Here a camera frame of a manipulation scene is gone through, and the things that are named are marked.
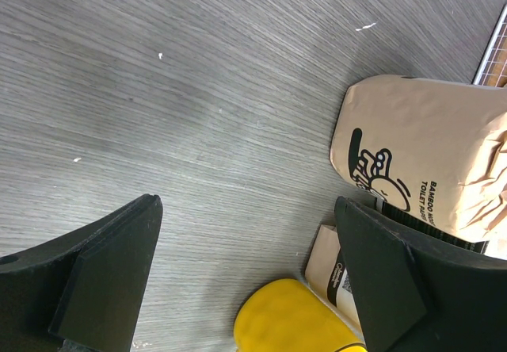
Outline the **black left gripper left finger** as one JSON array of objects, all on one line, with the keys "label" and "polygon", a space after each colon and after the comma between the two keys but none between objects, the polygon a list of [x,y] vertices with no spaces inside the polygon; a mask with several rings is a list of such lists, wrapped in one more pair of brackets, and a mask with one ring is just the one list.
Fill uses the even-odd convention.
[{"label": "black left gripper left finger", "polygon": [[129,351],[162,225],[144,194],[1,258],[3,351]]}]

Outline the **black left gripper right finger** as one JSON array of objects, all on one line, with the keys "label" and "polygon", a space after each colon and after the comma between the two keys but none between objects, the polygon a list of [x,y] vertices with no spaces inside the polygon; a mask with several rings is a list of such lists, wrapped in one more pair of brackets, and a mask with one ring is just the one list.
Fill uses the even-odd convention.
[{"label": "black left gripper right finger", "polygon": [[386,218],[352,199],[334,207],[370,351],[504,351],[506,262]]}]

